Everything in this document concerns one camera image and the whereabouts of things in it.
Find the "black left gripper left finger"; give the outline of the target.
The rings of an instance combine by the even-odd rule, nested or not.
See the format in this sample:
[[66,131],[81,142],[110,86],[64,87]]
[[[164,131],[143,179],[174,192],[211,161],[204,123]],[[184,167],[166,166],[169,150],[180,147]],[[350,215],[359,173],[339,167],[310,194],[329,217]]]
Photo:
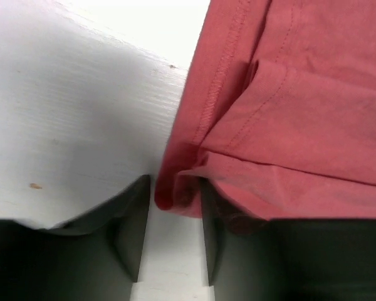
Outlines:
[[138,281],[151,178],[52,229],[0,219],[0,300],[129,300]]

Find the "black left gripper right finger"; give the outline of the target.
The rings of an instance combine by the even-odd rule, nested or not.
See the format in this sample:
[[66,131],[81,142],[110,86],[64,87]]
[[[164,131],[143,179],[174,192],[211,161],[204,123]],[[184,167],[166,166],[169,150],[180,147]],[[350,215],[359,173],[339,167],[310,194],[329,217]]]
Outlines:
[[376,300],[376,219],[266,221],[199,183],[216,300]]

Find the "pink red t-shirt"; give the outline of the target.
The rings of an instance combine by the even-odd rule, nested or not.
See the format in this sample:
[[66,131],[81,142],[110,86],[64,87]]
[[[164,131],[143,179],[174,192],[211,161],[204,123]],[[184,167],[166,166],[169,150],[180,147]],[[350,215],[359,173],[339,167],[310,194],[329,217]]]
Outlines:
[[376,1],[211,1],[155,185],[249,217],[376,219]]

